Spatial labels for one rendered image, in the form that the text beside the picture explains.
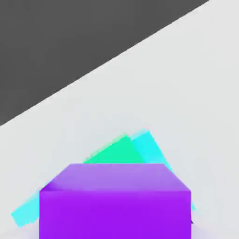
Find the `small purple cube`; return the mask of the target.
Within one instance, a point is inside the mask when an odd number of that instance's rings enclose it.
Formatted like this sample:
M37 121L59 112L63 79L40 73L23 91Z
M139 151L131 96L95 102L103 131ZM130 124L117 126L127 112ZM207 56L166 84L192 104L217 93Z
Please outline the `small purple cube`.
M40 191L39 239L191 239L191 191L163 164L71 164Z

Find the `small green cube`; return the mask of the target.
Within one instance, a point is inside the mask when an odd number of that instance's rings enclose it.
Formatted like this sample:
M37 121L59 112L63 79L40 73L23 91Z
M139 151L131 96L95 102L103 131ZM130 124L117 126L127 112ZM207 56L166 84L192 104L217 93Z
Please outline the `small green cube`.
M124 134L91 154L83 164L140 164L143 158L136 150L130 137Z

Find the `large cyan box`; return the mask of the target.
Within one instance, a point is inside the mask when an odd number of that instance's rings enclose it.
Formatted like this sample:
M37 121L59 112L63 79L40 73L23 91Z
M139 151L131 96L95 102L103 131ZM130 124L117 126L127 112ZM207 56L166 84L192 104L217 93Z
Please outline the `large cyan box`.
M143 158L143 163L160 163L172 170L149 130L139 131L129 137ZM39 197L38 191L11 213L18 227L31 224L39 218Z

